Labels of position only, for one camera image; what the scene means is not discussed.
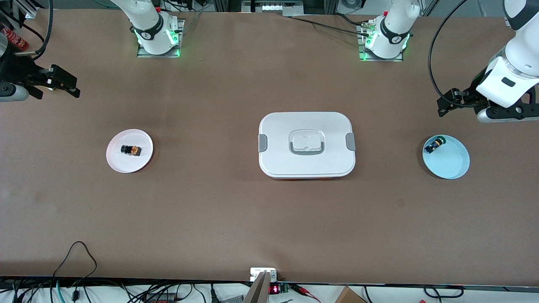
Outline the small white device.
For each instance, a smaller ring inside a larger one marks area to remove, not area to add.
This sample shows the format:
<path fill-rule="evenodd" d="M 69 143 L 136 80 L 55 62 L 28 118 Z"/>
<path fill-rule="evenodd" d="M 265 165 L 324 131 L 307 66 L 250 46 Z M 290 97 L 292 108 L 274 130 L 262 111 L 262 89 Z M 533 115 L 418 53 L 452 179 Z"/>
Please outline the small white device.
<path fill-rule="evenodd" d="M 259 274 L 269 272 L 271 277 L 271 283 L 277 282 L 278 273 L 273 267 L 251 267 L 250 268 L 250 282 L 254 282 Z"/>

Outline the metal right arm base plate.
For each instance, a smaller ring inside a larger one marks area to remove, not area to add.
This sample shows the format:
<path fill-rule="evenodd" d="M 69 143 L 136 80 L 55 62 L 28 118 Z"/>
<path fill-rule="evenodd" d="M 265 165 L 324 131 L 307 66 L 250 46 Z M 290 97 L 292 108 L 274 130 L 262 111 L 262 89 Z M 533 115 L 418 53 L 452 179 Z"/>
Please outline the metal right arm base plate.
<path fill-rule="evenodd" d="M 161 31 L 153 40 L 145 40 L 137 35 L 137 57 L 139 58 L 178 58 L 181 56 L 181 44 L 184 31 L 184 19 L 169 17 Z"/>

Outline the light blue round plate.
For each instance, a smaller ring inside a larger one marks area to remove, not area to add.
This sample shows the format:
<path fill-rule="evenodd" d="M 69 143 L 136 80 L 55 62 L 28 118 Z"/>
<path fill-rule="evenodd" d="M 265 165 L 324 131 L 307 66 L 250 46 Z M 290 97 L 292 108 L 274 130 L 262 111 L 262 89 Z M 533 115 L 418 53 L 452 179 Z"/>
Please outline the light blue round plate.
<path fill-rule="evenodd" d="M 455 180 L 464 176 L 470 167 L 470 155 L 468 150 L 460 140 L 452 136 L 438 136 L 445 137 L 446 143 L 436 149 L 433 153 L 427 154 L 424 151 L 424 147 L 432 142 L 437 136 L 427 139 L 422 150 L 424 165 L 435 176 L 445 180 Z"/>

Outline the pink round plate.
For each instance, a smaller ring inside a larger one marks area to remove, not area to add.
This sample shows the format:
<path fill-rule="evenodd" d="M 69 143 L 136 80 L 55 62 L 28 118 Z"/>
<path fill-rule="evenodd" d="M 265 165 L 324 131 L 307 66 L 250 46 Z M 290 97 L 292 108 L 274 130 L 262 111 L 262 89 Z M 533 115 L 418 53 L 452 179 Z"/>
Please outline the pink round plate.
<path fill-rule="evenodd" d="M 120 152 L 122 145 L 141 147 L 141 155 L 133 157 Z M 106 161 L 115 171 L 130 174 L 146 167 L 154 153 L 153 140 L 141 129 L 127 129 L 116 134 L 106 149 Z"/>

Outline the aluminium frame with power strip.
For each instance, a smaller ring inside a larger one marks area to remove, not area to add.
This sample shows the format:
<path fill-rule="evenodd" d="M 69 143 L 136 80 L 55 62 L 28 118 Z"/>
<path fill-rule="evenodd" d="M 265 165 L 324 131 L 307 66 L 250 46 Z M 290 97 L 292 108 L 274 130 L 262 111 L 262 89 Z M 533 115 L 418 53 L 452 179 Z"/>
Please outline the aluminium frame with power strip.
<path fill-rule="evenodd" d="M 241 12 L 275 13 L 282 16 L 304 15 L 303 0 L 241 0 Z"/>

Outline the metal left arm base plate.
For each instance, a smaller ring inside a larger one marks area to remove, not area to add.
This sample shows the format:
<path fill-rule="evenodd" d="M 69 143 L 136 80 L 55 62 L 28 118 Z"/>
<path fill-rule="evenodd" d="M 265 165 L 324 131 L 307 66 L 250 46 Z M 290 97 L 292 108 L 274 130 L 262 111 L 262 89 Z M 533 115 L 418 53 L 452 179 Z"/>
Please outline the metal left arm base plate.
<path fill-rule="evenodd" d="M 357 25 L 356 30 L 358 31 L 358 57 L 362 61 L 387 61 L 387 62 L 400 62 L 403 61 L 404 49 L 394 58 L 381 58 L 377 57 L 371 50 L 366 48 L 367 42 L 371 42 L 370 34 L 373 33 L 374 26 L 366 27 L 366 23 L 362 25 Z"/>

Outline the black blue small part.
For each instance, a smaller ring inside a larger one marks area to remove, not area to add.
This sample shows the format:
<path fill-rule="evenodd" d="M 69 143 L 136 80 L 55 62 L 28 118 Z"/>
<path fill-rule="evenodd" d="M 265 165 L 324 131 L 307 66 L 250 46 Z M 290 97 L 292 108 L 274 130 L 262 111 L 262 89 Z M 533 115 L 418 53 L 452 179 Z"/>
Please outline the black blue small part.
<path fill-rule="evenodd" d="M 437 136 L 434 138 L 434 140 L 430 143 L 428 143 L 424 147 L 424 152 L 427 154 L 433 153 L 436 149 L 438 149 L 440 146 L 446 143 L 446 138 L 443 136 Z"/>

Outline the white lunch box grey clasps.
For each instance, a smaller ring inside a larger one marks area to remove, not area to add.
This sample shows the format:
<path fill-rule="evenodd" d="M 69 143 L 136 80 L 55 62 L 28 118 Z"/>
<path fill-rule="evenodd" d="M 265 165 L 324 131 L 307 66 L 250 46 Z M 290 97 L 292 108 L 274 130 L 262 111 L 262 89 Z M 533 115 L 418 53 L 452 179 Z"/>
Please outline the white lunch box grey clasps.
<path fill-rule="evenodd" d="M 356 164 L 352 123 L 339 112 L 274 112 L 259 124 L 259 166 L 275 179 L 348 175 Z"/>

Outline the brown cardboard piece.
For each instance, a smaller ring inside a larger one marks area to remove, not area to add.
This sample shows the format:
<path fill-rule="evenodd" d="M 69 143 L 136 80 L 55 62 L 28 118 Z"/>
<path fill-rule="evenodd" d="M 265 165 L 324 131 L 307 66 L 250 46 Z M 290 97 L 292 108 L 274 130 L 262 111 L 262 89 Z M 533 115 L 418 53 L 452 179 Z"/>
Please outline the brown cardboard piece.
<path fill-rule="evenodd" d="M 368 303 L 368 301 L 363 299 L 348 286 L 345 286 L 334 303 Z"/>

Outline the grey metal bar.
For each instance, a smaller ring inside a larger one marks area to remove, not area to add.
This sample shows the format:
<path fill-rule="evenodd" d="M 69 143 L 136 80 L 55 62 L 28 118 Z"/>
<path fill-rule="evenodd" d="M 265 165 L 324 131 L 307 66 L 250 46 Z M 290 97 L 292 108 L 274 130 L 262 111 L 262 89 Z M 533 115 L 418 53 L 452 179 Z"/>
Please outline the grey metal bar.
<path fill-rule="evenodd" d="M 271 271 L 264 270 L 259 272 L 242 303 L 268 303 L 268 292 L 272 282 L 271 278 Z"/>

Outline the red clip lead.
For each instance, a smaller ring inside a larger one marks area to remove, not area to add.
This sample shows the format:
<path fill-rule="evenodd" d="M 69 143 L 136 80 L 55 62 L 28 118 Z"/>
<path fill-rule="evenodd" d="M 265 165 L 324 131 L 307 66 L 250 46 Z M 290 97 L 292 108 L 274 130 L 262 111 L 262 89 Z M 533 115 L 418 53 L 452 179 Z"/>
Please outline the red clip lead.
<path fill-rule="evenodd" d="M 299 295 L 302 295 L 304 297 L 308 297 L 311 299 L 314 299 L 317 303 L 322 303 L 316 296 L 312 295 L 306 288 L 299 286 L 298 284 L 288 284 L 289 288 L 293 290 L 294 292 L 298 293 Z"/>

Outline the red can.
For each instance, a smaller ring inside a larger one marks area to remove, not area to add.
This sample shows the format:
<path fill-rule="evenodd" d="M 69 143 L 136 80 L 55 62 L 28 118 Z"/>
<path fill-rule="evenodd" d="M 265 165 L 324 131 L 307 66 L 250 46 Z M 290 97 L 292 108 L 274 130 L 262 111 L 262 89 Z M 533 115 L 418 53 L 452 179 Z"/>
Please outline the red can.
<path fill-rule="evenodd" d="M 7 40 L 19 50 L 25 52 L 29 50 L 29 43 L 22 38 L 13 29 L 0 22 L 0 32 L 7 38 Z"/>

